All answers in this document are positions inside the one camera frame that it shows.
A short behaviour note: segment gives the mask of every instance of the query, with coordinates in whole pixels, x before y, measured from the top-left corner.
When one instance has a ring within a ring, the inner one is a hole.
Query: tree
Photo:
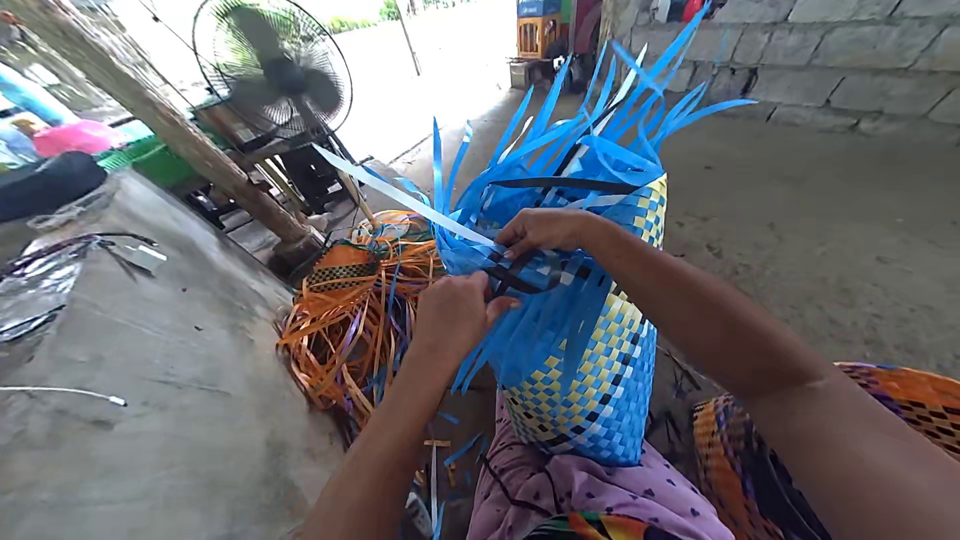
[[[380,20],[400,20],[400,9],[396,6],[396,0],[383,0]]]

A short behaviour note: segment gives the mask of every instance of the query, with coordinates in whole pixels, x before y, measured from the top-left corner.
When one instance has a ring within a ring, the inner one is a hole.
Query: green basket
[[[131,165],[133,170],[160,187],[172,188],[198,176],[186,161],[174,154],[155,136],[138,140],[99,159],[97,163],[111,171]]]
[[[96,156],[97,164],[107,172],[126,167],[134,161],[146,156],[163,143],[155,136],[148,136],[131,142],[117,150],[107,150]]]

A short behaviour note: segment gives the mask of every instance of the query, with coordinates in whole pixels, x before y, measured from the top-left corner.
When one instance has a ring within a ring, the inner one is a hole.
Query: black bag
[[[66,152],[0,174],[0,223],[46,213],[80,199],[107,179],[92,156]]]

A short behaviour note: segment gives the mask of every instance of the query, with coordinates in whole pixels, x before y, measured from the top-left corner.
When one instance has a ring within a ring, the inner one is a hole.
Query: pink patterned clothing
[[[636,467],[543,454],[517,439],[502,396],[485,461],[468,540],[523,538],[551,516],[571,512],[628,516],[681,538],[733,539],[697,488],[646,442]]]

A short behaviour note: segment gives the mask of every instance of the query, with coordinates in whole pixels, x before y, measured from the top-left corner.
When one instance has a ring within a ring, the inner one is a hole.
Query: person
[[[832,538],[957,536],[960,463],[732,287],[582,210],[525,209],[496,241],[507,258],[533,249],[593,256],[689,362],[733,393]],[[426,424],[461,361],[516,306],[489,295],[480,272],[445,277],[422,293],[395,383],[301,537],[396,537]],[[611,469],[575,455],[531,456],[536,451],[510,446],[509,422],[496,427],[470,538],[734,537],[646,444],[636,467]],[[537,485],[549,485],[540,483],[543,471],[556,489],[534,497]]]

